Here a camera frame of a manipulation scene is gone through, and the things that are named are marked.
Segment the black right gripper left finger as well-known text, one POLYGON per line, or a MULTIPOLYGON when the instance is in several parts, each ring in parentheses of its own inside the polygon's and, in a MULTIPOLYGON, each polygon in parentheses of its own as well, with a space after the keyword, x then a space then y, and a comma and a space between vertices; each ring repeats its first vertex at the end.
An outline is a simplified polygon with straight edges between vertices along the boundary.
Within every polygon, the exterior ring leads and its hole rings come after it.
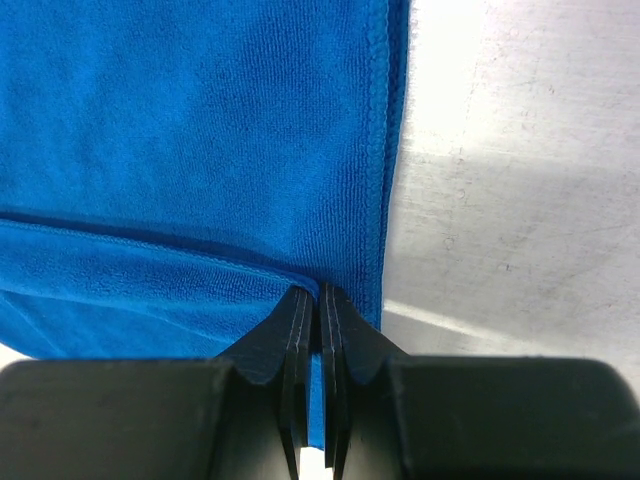
POLYGON ((289 289, 209 359, 22 361, 1 374, 5 479, 295 479, 314 301, 289 289))

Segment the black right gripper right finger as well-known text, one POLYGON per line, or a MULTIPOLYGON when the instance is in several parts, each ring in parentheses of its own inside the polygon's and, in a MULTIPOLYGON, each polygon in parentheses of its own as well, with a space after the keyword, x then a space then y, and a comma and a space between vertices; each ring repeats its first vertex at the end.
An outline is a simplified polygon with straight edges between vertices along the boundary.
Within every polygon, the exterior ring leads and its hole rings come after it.
POLYGON ((415 356, 326 285, 325 462, 337 479, 635 479, 639 406, 606 363, 415 356))

